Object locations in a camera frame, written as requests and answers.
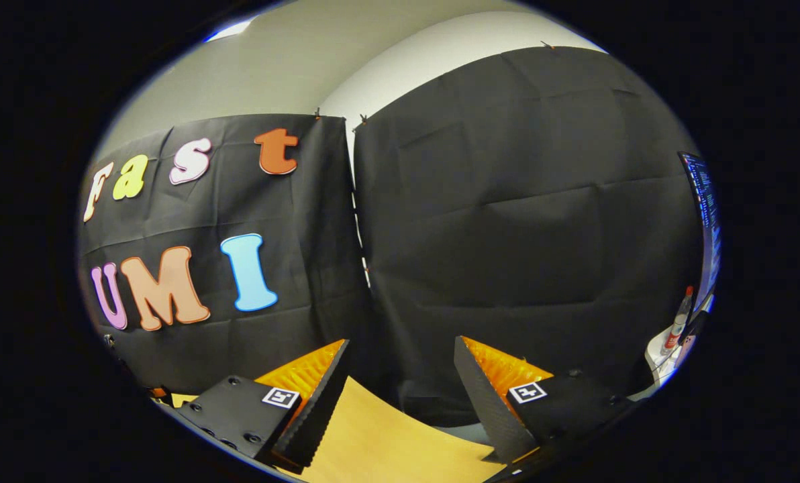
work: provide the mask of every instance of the orange soft gripper pad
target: orange soft gripper pad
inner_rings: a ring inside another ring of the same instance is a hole
[[[462,336],[462,342],[465,343],[468,351],[474,356],[474,360],[477,361],[477,364],[489,379],[489,383],[493,385],[495,392],[498,392],[505,406],[510,409],[510,412],[517,419],[519,419],[519,415],[507,402],[507,391],[523,384],[553,377],[553,374],[531,365],[525,360],[514,358],[510,354],[505,354],[505,352],[485,345],[485,343],[477,342],[465,336]]]
[[[304,409],[344,342],[345,339],[340,339],[337,342],[330,343],[255,380],[255,382],[267,386],[296,391],[301,395],[301,404],[299,404],[296,412],[293,413],[293,418],[290,419],[289,424],[292,424],[301,413],[301,410]]]

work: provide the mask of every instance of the blue letter i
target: blue letter i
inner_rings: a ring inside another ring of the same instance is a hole
[[[221,251],[230,257],[240,297],[236,308],[243,312],[265,309],[278,301],[278,296],[266,286],[262,277],[260,254],[262,236],[257,233],[234,236],[221,242]]]

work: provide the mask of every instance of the computer screen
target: computer screen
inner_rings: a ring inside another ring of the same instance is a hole
[[[685,152],[679,152],[683,161],[683,168],[692,184],[695,195],[695,205],[698,214],[701,216],[701,228],[704,238],[703,267],[701,267],[701,280],[699,282],[697,294],[695,295],[695,305],[693,313],[704,308],[710,310],[712,302],[713,288],[716,285],[716,276],[719,274],[719,212],[716,204],[716,194],[713,192],[713,183],[707,173],[707,165],[698,156]]]

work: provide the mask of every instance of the white wall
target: white wall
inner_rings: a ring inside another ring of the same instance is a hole
[[[243,33],[201,44],[158,74],[114,119],[96,159],[192,120],[313,113],[397,42],[441,21],[490,11],[534,10],[504,0],[296,0],[265,11]]]
[[[360,114],[372,115],[397,97],[450,70],[502,52],[542,46],[605,52],[541,15],[471,13],[440,22],[402,40],[352,74],[321,104],[321,113],[347,119],[349,158]]]

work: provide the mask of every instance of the white object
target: white object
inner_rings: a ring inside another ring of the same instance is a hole
[[[214,36],[209,37],[209,39],[206,39],[203,42],[204,43],[211,42],[213,40],[223,39],[224,37],[236,36],[236,34],[241,34],[241,33],[244,32],[244,30],[246,28],[248,28],[248,25],[250,25],[250,22],[252,22],[253,19],[255,19],[255,18],[256,18],[256,16],[253,17],[253,18],[247,19],[246,21],[241,21],[241,22],[238,22],[237,24],[231,25],[230,27],[225,28],[224,30],[216,33]]]
[[[526,404],[530,400],[537,400],[538,398],[545,397],[546,391],[538,386],[537,382],[529,382],[522,386],[510,388],[510,394],[513,395],[513,399],[516,400],[517,403]]]
[[[299,398],[299,393],[295,391],[288,391],[287,389],[272,388],[271,391],[262,398],[262,402],[271,404],[272,406],[286,407],[290,409],[293,403]]]
[[[666,330],[658,333],[654,339],[648,342],[648,348],[645,349],[645,361],[651,369],[651,374],[654,377],[654,384],[642,392],[631,395],[628,397],[630,400],[639,400],[640,398],[651,396],[654,392],[657,392],[658,389],[663,387],[663,385],[668,382],[671,375],[675,373],[675,363],[683,349],[682,346],[678,345],[673,351],[669,352],[669,354],[660,354],[664,343],[666,343],[668,339],[669,333],[671,333],[671,327],[672,326],[669,326]]]

